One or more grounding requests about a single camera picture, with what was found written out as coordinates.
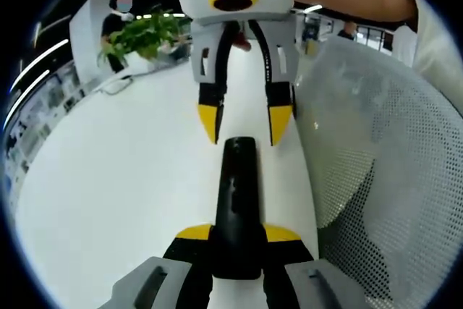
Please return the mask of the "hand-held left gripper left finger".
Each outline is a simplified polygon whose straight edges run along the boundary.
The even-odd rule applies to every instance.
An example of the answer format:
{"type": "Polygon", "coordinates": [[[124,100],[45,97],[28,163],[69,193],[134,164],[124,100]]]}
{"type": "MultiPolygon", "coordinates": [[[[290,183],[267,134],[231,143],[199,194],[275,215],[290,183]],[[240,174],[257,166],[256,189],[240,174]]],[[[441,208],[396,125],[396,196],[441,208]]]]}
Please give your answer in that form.
{"type": "Polygon", "coordinates": [[[102,308],[207,308],[213,289],[208,265],[212,226],[179,232],[161,257],[150,257],[112,287],[102,308]]]}

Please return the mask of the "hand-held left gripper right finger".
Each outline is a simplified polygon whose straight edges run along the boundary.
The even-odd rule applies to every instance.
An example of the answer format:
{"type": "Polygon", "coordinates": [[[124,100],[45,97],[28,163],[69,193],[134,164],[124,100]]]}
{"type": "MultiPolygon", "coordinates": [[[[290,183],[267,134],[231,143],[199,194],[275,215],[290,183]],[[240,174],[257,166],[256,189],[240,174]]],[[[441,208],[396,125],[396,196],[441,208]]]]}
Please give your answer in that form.
{"type": "Polygon", "coordinates": [[[365,307],[362,287],[327,260],[315,260],[297,233],[264,227],[263,291],[269,308],[365,307]]]}

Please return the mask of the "person's right hand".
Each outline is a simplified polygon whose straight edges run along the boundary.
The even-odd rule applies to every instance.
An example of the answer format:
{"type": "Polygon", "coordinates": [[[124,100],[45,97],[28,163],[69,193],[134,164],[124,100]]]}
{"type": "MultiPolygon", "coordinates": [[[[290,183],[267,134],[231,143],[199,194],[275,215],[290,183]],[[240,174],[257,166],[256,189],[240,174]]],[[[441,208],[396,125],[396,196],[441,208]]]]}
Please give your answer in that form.
{"type": "Polygon", "coordinates": [[[239,31],[235,35],[233,46],[246,52],[250,51],[252,48],[250,42],[246,39],[245,34],[242,31],[239,31]]]}

